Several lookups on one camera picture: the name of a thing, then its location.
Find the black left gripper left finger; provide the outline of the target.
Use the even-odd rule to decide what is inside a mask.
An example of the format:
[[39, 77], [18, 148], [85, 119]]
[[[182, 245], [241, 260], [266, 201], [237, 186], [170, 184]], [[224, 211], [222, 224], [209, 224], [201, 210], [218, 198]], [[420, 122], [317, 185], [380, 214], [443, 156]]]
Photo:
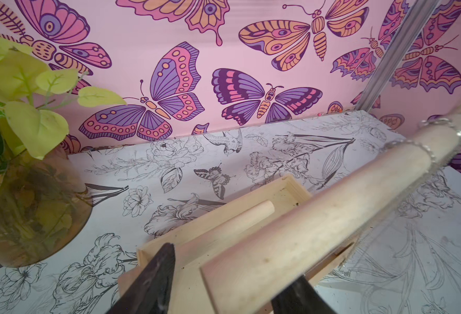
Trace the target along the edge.
[[167, 313], [174, 270], [175, 247], [165, 243], [107, 314]]

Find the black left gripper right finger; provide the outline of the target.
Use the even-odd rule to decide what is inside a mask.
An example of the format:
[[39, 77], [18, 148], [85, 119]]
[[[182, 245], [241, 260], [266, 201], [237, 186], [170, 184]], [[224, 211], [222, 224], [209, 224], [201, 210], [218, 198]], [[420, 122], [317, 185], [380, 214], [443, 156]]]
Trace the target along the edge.
[[274, 297], [272, 307], [275, 314], [336, 314], [305, 276], [300, 276]]

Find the wooden jewelry display stand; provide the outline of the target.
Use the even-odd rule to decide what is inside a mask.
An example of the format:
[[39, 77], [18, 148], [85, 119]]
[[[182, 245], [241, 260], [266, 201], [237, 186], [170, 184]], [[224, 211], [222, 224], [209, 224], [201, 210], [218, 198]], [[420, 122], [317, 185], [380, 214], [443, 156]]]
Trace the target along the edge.
[[359, 236], [396, 209], [461, 150], [461, 104], [386, 144], [373, 161], [294, 205], [277, 179], [147, 243], [119, 278], [122, 297], [165, 243], [175, 247], [167, 313], [257, 313], [300, 276], [311, 286]]

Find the green potted plant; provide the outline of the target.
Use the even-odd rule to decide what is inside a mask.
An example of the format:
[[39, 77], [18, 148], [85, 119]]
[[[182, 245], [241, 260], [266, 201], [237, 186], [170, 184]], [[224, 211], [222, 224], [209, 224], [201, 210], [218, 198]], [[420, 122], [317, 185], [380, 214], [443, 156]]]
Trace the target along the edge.
[[57, 109], [123, 103], [97, 87], [73, 90], [75, 69], [52, 70], [29, 48], [0, 36], [0, 265], [18, 268], [54, 255], [79, 234], [93, 201], [62, 144]]

